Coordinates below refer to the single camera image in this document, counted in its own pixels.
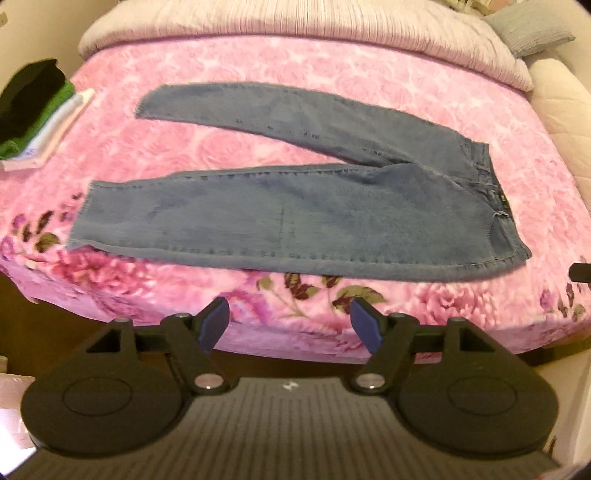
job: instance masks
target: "round black disc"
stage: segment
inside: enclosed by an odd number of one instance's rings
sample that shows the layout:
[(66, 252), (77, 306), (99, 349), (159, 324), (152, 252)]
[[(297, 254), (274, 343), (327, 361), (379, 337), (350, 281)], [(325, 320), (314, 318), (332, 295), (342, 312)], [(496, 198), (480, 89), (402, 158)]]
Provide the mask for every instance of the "round black disc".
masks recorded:
[(67, 456), (116, 455), (160, 437), (178, 418), (183, 397), (172, 378), (139, 362), (83, 370), (69, 365), (25, 393), (22, 418), (39, 446)]
[(533, 373), (505, 371), (433, 365), (403, 383), (397, 410), (411, 431), (457, 455), (532, 452), (543, 447), (556, 421), (556, 396)]

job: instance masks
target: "pink blanket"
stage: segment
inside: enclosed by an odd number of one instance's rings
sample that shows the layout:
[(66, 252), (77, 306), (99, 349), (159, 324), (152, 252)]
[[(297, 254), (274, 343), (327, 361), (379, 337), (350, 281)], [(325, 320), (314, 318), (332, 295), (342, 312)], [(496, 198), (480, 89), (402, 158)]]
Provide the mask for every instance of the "pink blanket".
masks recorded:
[[(134, 118), (139, 100), (163, 83), (244, 80), (397, 108), (490, 143), (533, 258), (486, 282), (428, 284), (193, 268), (63, 249), (93, 179), (335, 161), (254, 135)], [(591, 218), (539, 119), (510, 87), (419, 54), (256, 36), (111, 47), (73, 81), (96, 97), (53, 158), (41, 170), (0, 173), (0, 270), (31, 299), (93, 319), (150, 325), (173, 312), (196, 312), (222, 294), (232, 323), (221, 349), (335, 362), (368, 356), (347, 315), (355, 295), (422, 323), (463, 316), (514, 352), (585, 335), (591, 325), (591, 286), (567, 276), (573, 262), (591, 259)]]

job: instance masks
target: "bed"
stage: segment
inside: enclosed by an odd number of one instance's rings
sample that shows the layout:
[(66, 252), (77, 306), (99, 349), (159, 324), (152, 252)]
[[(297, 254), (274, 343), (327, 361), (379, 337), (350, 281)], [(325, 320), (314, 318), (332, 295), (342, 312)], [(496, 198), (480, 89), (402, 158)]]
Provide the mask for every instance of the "bed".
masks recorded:
[[(463, 316), (515, 353), (587, 331), (591, 285), (570, 282), (568, 270), (591, 261), (591, 218), (525, 98), (527, 67), (492, 29), (428, 0), (244, 5), (126, 0), (85, 34), (87, 60), (72, 81), (78, 90), (94, 89), (94, 101), (44, 168), (0, 172), (0, 271), (25, 297), (103, 322), (128, 317), (153, 325), (223, 295), (232, 321), (217, 348), (326, 362), (369, 356), (348, 318), (355, 296), (424, 324)], [(141, 98), (162, 84), (238, 81), (336, 93), (488, 143), (532, 258), (491, 280), (433, 284), (186, 267), (64, 249), (92, 180), (335, 161), (255, 135), (135, 118)]]

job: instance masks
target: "green garment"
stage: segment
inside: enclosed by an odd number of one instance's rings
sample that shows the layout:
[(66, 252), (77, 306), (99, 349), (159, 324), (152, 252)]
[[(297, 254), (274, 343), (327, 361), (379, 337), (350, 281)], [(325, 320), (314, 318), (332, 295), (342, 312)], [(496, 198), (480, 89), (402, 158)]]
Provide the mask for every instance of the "green garment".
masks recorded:
[(61, 107), (66, 100), (76, 93), (74, 85), (70, 81), (66, 81), (64, 86), (47, 102), (47, 105), (41, 111), (41, 114), (28, 128), (26, 133), (18, 138), (11, 138), (3, 143), (0, 143), (0, 160), (7, 160), (21, 154), (27, 147), (27, 144), (39, 133), (39, 130), (51, 118), (53, 113)]

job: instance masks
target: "floral blanket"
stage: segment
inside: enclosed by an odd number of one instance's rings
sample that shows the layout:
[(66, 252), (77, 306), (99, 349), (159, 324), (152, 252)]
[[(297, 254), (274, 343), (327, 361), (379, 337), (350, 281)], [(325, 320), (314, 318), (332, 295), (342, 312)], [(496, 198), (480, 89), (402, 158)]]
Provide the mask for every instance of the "floral blanket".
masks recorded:
[[(533, 257), (489, 281), (405, 283), (229, 271), (123, 258), (63, 244), (91, 180), (127, 181), (180, 170), (334, 162), (268, 138), (135, 119), (163, 83), (253, 81), (336, 93), (397, 108), (491, 146), (519, 234)], [(419, 54), (279, 37), (185, 38), (102, 50), (75, 74), (95, 100), (39, 170), (0, 173), (0, 270), (30, 299), (102, 321), (150, 325), (197, 312), (218, 295), (232, 323), (219, 348), (253, 355), (362, 362), (350, 327), (361, 296), (425, 324), (463, 316), (514, 352), (587, 335), (591, 286), (569, 266), (591, 259), (591, 218), (540, 120), (521, 93)]]

